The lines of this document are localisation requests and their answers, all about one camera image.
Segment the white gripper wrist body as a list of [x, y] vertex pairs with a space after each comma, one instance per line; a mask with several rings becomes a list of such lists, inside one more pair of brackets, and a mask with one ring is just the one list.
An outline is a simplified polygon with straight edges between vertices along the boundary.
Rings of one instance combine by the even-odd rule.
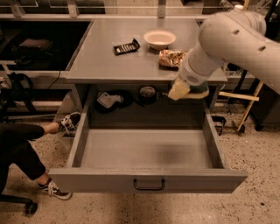
[[208, 80], [207, 75], [200, 74], [191, 68], [188, 58], [184, 58], [180, 64], [178, 77], [189, 86], [199, 86]]

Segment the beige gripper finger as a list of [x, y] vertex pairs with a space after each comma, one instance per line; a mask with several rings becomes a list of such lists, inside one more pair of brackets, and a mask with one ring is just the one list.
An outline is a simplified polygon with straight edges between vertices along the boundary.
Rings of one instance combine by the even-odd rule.
[[178, 76], [172, 83], [171, 89], [168, 93], [168, 97], [174, 101], [184, 99], [186, 95], [191, 91], [189, 84]]

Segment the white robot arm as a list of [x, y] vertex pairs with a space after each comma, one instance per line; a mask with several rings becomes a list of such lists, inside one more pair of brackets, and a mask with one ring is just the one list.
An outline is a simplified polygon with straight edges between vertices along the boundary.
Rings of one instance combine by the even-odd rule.
[[180, 64], [168, 97], [174, 101], [195, 97], [193, 88], [208, 80], [224, 63], [235, 64], [280, 93], [280, 44], [264, 36], [264, 18], [252, 11], [220, 12], [199, 29], [196, 45]]

